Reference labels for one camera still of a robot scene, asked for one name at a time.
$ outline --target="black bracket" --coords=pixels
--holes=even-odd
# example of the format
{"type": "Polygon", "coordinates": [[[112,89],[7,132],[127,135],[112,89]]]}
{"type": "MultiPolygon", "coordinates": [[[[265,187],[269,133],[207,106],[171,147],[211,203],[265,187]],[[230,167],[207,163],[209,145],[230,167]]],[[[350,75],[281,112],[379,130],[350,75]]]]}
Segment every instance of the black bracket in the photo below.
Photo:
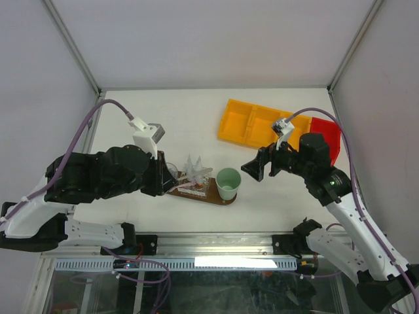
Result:
{"type": "MultiPolygon", "coordinates": [[[[138,234],[136,235],[136,245],[134,246],[126,246],[123,245],[116,249],[112,249],[111,251],[118,255],[134,255],[137,256],[141,252],[141,245],[143,245],[143,252],[142,255],[145,256],[154,256],[157,254],[157,243],[158,236],[154,234],[138,234]]],[[[101,255],[109,255],[105,250],[100,250],[101,255]]]]}
{"type": "Polygon", "coordinates": [[[314,254],[307,246],[305,237],[295,234],[272,235],[272,248],[274,255],[295,255],[301,258],[303,254],[314,254]]]}

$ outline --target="orange compartment tray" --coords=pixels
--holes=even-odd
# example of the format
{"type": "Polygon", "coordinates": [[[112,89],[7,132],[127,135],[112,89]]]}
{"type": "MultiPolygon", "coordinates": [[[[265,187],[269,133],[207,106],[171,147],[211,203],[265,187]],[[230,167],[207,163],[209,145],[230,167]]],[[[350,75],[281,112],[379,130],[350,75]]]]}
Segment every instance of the orange compartment tray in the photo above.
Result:
{"type": "MultiPolygon", "coordinates": [[[[230,99],[220,122],[218,138],[255,148],[267,147],[278,139],[272,123],[291,115],[288,111],[230,99]]],[[[334,122],[298,115],[293,125],[295,129],[288,143],[294,149],[299,149],[302,134],[322,133],[330,146],[332,165],[335,163],[340,152],[340,130],[334,122]]]]}
{"type": "MultiPolygon", "coordinates": [[[[218,138],[255,148],[266,147],[278,139],[271,128],[272,123],[291,115],[287,111],[230,99],[221,119],[218,138]]],[[[310,132],[311,121],[310,117],[302,115],[293,119],[295,129],[288,143],[294,149],[299,149],[300,136],[310,132]]]]}

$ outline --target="transparent plastic object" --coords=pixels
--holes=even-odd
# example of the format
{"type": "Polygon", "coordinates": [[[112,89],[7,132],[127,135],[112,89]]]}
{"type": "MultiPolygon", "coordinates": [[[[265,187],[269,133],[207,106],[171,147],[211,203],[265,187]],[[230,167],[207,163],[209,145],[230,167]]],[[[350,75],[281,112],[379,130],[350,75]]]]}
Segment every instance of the transparent plastic object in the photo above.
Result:
{"type": "MultiPolygon", "coordinates": [[[[208,189],[210,187],[211,178],[212,178],[211,174],[212,172],[202,175],[201,184],[196,184],[193,186],[184,186],[182,188],[178,188],[177,190],[182,194],[193,195],[198,198],[207,198],[208,189]]],[[[179,182],[179,185],[188,183],[188,182],[189,182],[188,179],[184,179],[179,182]]]]}

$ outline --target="yellow tray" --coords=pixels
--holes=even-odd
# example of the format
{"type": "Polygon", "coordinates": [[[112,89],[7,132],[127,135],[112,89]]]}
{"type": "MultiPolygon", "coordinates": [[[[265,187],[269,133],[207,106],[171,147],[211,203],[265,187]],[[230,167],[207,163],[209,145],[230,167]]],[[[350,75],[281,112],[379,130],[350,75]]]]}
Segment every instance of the yellow tray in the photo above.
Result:
{"type": "MultiPolygon", "coordinates": [[[[218,138],[256,148],[266,147],[278,139],[272,123],[291,115],[287,111],[230,99],[220,122],[218,138]]],[[[295,129],[288,143],[294,149],[299,149],[300,136],[310,132],[311,121],[311,117],[302,115],[293,119],[295,129]]]]}

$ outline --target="metal rod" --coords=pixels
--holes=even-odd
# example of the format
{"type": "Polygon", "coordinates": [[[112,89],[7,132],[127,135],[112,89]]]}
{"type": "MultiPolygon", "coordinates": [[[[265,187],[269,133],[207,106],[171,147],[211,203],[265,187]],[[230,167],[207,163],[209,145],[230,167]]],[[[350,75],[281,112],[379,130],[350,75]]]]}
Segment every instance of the metal rod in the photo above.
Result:
{"type": "Polygon", "coordinates": [[[55,7],[52,0],[41,0],[42,4],[44,5],[45,10],[47,11],[48,15],[51,17],[52,22],[56,26],[58,32],[60,33],[65,45],[67,46],[70,54],[73,56],[76,64],[79,66],[82,74],[88,81],[90,87],[93,89],[94,93],[99,96],[100,95],[100,87],[96,82],[95,78],[93,77],[92,72],[89,70],[87,63],[85,62],[80,50],[77,48],[69,30],[64,24],[60,13],[58,12],[57,8],[55,7]]]}
{"type": "Polygon", "coordinates": [[[385,0],[374,0],[374,3],[371,5],[371,8],[369,9],[366,17],[364,18],[364,21],[362,22],[361,27],[358,29],[358,32],[356,33],[351,45],[346,51],[345,56],[343,60],[341,61],[335,75],[333,76],[331,83],[329,84],[329,87],[328,87],[329,91],[333,91],[333,89],[335,89],[337,82],[342,76],[343,71],[345,70],[349,61],[352,59],[358,47],[360,46],[366,32],[368,31],[375,16],[377,15],[377,12],[380,10],[384,2],[385,0]]]}

